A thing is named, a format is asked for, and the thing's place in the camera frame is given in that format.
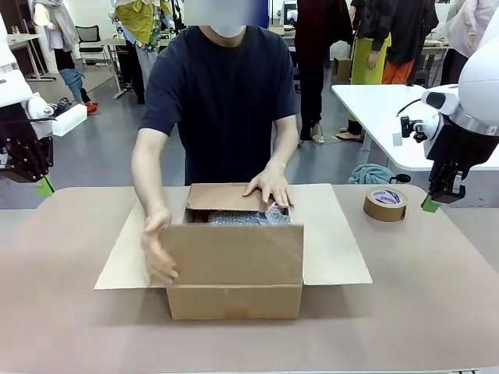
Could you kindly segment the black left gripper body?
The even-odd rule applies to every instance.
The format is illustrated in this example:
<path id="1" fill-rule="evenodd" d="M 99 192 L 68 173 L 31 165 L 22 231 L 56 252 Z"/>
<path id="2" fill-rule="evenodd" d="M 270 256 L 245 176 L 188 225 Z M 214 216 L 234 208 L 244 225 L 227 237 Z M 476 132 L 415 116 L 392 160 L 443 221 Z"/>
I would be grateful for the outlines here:
<path id="1" fill-rule="evenodd" d="M 1 117 L 1 152 L 8 142 L 32 144 L 38 141 L 37 134 L 26 115 Z"/>

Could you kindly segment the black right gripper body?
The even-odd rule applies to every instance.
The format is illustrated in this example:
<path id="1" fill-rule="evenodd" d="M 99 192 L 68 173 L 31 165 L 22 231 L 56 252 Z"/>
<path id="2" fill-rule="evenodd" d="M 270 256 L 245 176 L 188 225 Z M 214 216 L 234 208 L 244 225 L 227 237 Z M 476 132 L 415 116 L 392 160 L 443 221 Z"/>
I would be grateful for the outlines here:
<path id="1" fill-rule="evenodd" d="M 426 158 L 433 161 L 431 171 L 455 167 L 468 172 L 486 162 L 498 145 L 498 135 L 487 135 L 465 129 L 447 115 L 439 115 L 436 134 L 426 141 Z"/>

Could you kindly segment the person's right hand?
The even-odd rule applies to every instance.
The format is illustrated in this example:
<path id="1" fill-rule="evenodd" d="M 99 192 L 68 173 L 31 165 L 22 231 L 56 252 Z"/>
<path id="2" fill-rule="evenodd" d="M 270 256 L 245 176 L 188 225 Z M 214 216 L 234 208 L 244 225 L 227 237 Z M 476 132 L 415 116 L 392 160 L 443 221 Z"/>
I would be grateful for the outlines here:
<path id="1" fill-rule="evenodd" d="M 141 248 L 145 267 L 151 281 L 170 284 L 179 275 L 174 259 L 161 241 L 162 234 L 171 223 L 171 214 L 166 207 L 160 207 L 147 214 L 141 236 Z"/>

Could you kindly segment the person's left hand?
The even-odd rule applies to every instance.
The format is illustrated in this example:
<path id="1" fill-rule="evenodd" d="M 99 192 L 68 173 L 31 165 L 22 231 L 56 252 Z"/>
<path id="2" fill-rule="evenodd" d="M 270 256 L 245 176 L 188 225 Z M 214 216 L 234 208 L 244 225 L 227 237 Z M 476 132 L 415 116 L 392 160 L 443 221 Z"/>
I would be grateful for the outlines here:
<path id="1" fill-rule="evenodd" d="M 271 202 L 276 203 L 281 208 L 289 208 L 294 205 L 288 191 L 285 169 L 280 166 L 266 166 L 249 182 L 242 196 L 248 197 L 257 189 L 261 192 L 262 202 L 267 205 Z"/>

